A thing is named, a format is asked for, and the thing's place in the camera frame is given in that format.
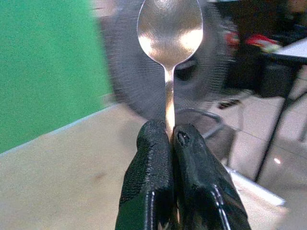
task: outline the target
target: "green wall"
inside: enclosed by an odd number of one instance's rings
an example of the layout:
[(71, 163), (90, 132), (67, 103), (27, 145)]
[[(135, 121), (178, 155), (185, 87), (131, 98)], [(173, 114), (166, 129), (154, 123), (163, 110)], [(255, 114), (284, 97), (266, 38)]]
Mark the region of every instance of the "green wall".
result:
[(0, 153), (100, 110), (110, 92), (87, 0), (0, 1)]

